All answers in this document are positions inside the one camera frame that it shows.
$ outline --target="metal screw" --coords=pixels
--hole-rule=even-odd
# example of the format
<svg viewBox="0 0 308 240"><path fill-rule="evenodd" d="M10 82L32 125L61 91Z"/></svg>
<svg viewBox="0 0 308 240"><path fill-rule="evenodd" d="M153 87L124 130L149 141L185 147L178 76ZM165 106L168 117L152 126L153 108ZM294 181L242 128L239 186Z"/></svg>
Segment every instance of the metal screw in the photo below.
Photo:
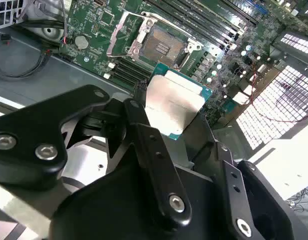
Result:
<svg viewBox="0 0 308 240"><path fill-rule="evenodd" d="M136 108L139 108L138 103L136 101L134 101L134 100L131 100L130 104L133 105Z"/></svg>
<svg viewBox="0 0 308 240"><path fill-rule="evenodd" d="M94 93L95 93L96 96L98 96L98 97L100 97L100 98L103 98L103 97L105 96L105 95L104 95L101 91L99 91L99 90L95 90Z"/></svg>
<svg viewBox="0 0 308 240"><path fill-rule="evenodd" d="M184 212L185 210L183 200L177 195L172 195L169 197L169 204L176 212Z"/></svg>
<svg viewBox="0 0 308 240"><path fill-rule="evenodd" d="M228 149L227 149L227 147L224 145L224 144L220 144L220 147L225 151L225 152L227 152L228 151Z"/></svg>
<svg viewBox="0 0 308 240"><path fill-rule="evenodd" d="M238 229L244 234L246 237L250 238L252 236L252 230L250 226L243 219L237 219L236 224Z"/></svg>
<svg viewBox="0 0 308 240"><path fill-rule="evenodd" d="M138 54L138 53L139 53L139 49L135 47L135 48L133 49L133 54Z"/></svg>
<svg viewBox="0 0 308 240"><path fill-rule="evenodd" d="M147 21L147 26L150 26L150 27L151 27L153 24L154 24L153 21L151 21L151 20L148 20L148 21Z"/></svg>
<svg viewBox="0 0 308 240"><path fill-rule="evenodd" d="M254 164L252 164L252 163L249 162L249 161L247 161L246 163L247 163L247 165L249 166L250 169L252 169L253 171L255 171L256 166L255 166Z"/></svg>
<svg viewBox="0 0 308 240"><path fill-rule="evenodd" d="M53 160L57 157L58 151L55 146L51 144L41 144L35 150L36 156L41 160Z"/></svg>
<svg viewBox="0 0 308 240"><path fill-rule="evenodd" d="M0 135L0 150L10 150L17 144L17 140L8 134Z"/></svg>

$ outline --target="cable bundle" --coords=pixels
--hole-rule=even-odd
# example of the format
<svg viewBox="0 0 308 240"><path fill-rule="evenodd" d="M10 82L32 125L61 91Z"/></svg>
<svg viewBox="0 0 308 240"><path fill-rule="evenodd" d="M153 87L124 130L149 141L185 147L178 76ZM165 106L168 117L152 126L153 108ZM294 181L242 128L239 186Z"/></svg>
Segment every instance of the cable bundle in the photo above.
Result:
<svg viewBox="0 0 308 240"><path fill-rule="evenodd" d="M289 205L291 209L293 209L295 212L308 212L302 205L308 204L308 201L302 200L305 198L305 196L308 197L308 187L304 188L302 191L298 192L296 195L290 197L286 202Z"/></svg>

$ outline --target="red wire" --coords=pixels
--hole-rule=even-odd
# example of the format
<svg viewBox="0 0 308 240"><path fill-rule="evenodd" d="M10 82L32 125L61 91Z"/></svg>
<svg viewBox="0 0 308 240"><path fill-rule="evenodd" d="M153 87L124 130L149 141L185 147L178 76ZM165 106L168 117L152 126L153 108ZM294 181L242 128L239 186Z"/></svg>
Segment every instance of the red wire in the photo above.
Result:
<svg viewBox="0 0 308 240"><path fill-rule="evenodd" d="M255 107L255 105L254 105L253 88L254 88L254 84L255 84L255 82L256 82L255 67L253 68L253 70L254 70L254 75L253 75L254 77L253 77L253 83L252 83L252 91L251 91L251 95L250 95L250 102L251 102L252 106L255 108L255 110L257 111L257 113L258 113L259 115L261 115L263 118L266 118L266 119L268 119L268 120L270 120L270 121L279 122L279 123L299 123L299 122L302 122L302 121L308 119L308 114L307 114L306 116L304 116L304 117L303 117L302 119L300 119L300 120L293 120L293 121L290 121L290 120L277 120L277 119L272 119L272 118L269 118L268 116L265 116L265 115L261 114L261 113L258 111L258 109Z"/></svg>

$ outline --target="metal mesh grille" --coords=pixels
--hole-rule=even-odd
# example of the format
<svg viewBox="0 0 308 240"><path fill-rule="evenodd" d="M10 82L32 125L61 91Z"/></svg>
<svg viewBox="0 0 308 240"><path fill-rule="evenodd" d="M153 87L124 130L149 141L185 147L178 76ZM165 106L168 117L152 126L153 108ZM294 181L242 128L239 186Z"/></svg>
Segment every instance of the metal mesh grille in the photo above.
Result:
<svg viewBox="0 0 308 240"><path fill-rule="evenodd" d="M280 41L308 54L308 41L304 39L290 34L285 34Z"/></svg>
<svg viewBox="0 0 308 240"><path fill-rule="evenodd" d="M277 122L271 119L286 121ZM237 118L252 149L280 138L308 113L308 77L287 66Z"/></svg>
<svg viewBox="0 0 308 240"><path fill-rule="evenodd" d="M0 0L0 29L6 28L18 21L18 17L27 0Z"/></svg>

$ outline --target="motherboard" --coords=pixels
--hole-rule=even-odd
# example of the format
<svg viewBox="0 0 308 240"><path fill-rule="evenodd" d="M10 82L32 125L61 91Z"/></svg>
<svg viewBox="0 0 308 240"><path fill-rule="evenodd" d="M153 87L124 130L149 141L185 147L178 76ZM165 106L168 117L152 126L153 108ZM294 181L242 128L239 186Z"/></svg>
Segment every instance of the motherboard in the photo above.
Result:
<svg viewBox="0 0 308 240"><path fill-rule="evenodd" d="M201 111L213 125L235 106L233 86L262 80L285 29L308 33L276 0L73 0L60 53L131 93L165 64L212 90Z"/></svg>

